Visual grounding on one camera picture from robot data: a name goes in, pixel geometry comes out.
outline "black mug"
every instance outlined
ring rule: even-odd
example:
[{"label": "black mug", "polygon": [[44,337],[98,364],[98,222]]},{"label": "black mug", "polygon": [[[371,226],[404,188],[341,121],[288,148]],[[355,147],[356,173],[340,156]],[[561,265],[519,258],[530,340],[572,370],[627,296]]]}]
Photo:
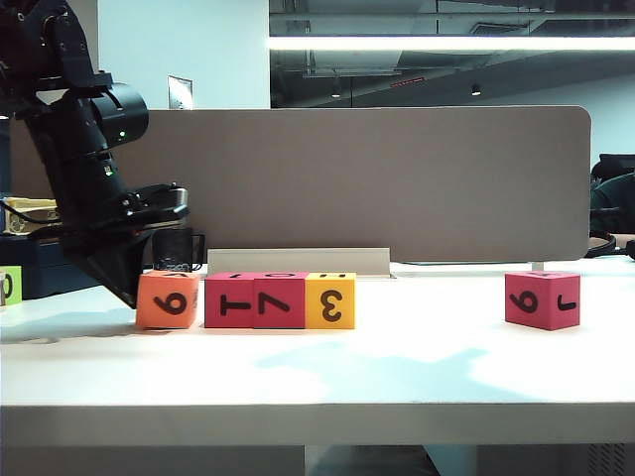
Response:
[{"label": "black mug", "polygon": [[152,235],[153,268],[164,271],[197,271],[203,262],[205,235],[191,228],[164,228]]}]

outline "black monitor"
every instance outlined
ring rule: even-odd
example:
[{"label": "black monitor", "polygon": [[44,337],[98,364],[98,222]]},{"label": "black monitor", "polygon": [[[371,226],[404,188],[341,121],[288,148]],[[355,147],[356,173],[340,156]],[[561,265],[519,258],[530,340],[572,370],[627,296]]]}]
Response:
[{"label": "black monitor", "polygon": [[599,162],[604,180],[635,172],[635,154],[600,154]]}]

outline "cable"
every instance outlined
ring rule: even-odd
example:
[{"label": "cable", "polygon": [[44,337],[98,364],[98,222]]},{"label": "cable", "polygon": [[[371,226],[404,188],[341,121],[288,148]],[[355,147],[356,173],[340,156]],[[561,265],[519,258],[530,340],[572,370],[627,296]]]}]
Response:
[{"label": "cable", "polygon": [[51,220],[38,220],[36,218],[31,218],[28,215],[16,210],[13,206],[7,205],[4,200],[0,200],[0,206],[5,210],[9,211],[9,213],[13,213],[19,218],[22,218],[24,221],[28,221],[29,223],[36,223],[38,225],[51,225],[53,223],[62,223],[61,218],[53,218]]},{"label": "cable", "polygon": [[598,256],[626,254],[626,252],[621,253],[620,250],[615,249],[617,240],[611,233],[607,233],[605,231],[591,230],[588,236],[589,238],[599,238],[601,240],[604,240],[606,243],[602,243],[601,245],[589,248],[586,252],[586,255],[584,255],[584,258],[597,258]]}]

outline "number 3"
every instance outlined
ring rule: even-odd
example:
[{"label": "number 3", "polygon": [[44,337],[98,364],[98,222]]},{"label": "number 3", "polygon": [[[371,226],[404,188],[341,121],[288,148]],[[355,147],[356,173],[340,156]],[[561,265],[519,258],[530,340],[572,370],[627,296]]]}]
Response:
[{"label": "number 3", "polygon": [[343,297],[339,291],[336,290],[328,290],[321,294],[319,301],[324,306],[321,315],[328,322],[337,322],[341,319],[341,312],[336,312],[335,314],[331,314],[330,312],[335,309],[335,304],[328,302],[328,298],[335,298],[337,300],[342,300]]}]

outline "ceiling light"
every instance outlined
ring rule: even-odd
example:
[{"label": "ceiling light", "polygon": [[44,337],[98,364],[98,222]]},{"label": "ceiling light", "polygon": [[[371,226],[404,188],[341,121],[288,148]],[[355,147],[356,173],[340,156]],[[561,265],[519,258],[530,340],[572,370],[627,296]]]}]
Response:
[{"label": "ceiling light", "polygon": [[270,37],[284,51],[635,51],[635,37]]}]

